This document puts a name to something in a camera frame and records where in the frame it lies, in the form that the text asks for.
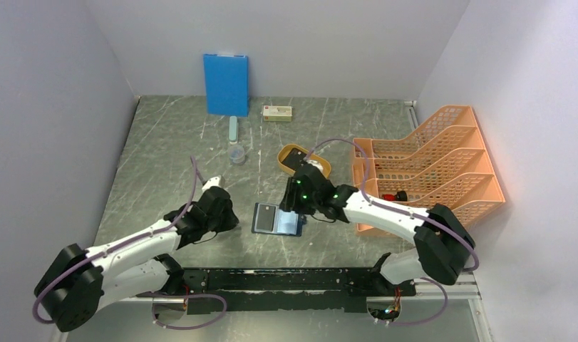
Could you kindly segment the navy blue card holder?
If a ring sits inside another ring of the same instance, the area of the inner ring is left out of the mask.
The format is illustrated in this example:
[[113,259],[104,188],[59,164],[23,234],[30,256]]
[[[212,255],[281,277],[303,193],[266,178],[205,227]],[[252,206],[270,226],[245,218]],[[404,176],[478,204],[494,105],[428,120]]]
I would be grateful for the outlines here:
[[302,234],[303,226],[306,224],[306,217],[304,215],[297,214],[296,212],[284,212],[280,210],[277,204],[277,213],[274,225],[274,231],[272,233],[258,233],[253,230],[253,220],[252,220],[252,233],[254,234],[271,234],[271,235],[282,235],[290,237],[300,237]]

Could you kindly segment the black credit card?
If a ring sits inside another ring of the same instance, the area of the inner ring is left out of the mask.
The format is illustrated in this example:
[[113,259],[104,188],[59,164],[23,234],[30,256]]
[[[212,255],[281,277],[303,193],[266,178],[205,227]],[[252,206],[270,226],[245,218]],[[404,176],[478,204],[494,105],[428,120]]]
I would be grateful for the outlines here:
[[276,205],[256,203],[253,230],[258,233],[272,233],[274,231],[276,213]]

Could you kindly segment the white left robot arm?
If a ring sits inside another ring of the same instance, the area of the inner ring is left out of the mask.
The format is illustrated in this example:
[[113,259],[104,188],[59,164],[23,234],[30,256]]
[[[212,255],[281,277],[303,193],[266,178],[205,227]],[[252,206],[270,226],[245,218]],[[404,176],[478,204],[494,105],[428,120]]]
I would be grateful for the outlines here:
[[69,332],[122,299],[158,291],[174,296],[183,288],[184,271],[171,253],[238,223],[229,192],[212,186],[197,201],[115,242],[87,249],[70,244],[33,290],[33,317]]

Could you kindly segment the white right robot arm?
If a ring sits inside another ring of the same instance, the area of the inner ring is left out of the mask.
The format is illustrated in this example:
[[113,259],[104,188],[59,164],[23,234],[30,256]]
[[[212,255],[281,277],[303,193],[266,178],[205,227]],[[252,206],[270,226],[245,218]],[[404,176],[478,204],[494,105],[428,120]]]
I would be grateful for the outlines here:
[[330,221],[365,224],[412,244],[411,250],[377,261],[371,286],[380,295],[390,294],[397,285],[412,279],[453,285],[475,256],[473,238],[448,207],[409,207],[372,197],[352,185],[335,186],[310,164],[302,165],[287,180],[279,208],[302,215],[319,213]]

